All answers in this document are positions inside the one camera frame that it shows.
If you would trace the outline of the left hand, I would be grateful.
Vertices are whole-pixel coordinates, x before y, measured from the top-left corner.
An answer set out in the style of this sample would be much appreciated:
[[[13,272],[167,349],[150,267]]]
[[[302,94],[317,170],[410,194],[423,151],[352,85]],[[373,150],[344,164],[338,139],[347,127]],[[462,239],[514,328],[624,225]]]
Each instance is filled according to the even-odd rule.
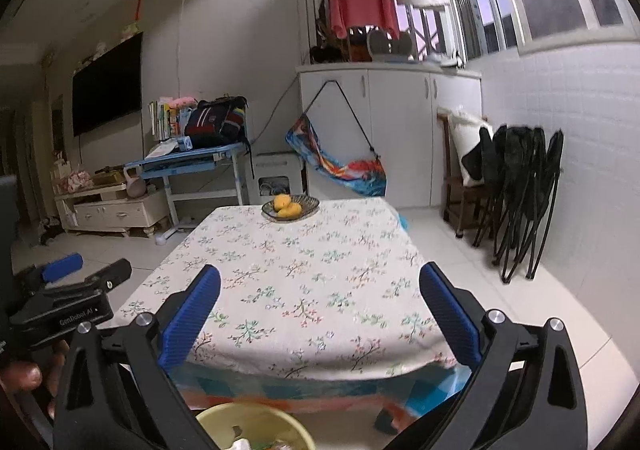
[[[60,340],[44,352],[49,359],[41,368],[35,361],[12,361],[1,368],[1,424],[19,421],[15,396],[19,392],[33,392],[43,387],[47,391],[47,417],[55,418],[56,395],[62,378],[66,356],[70,345]]]

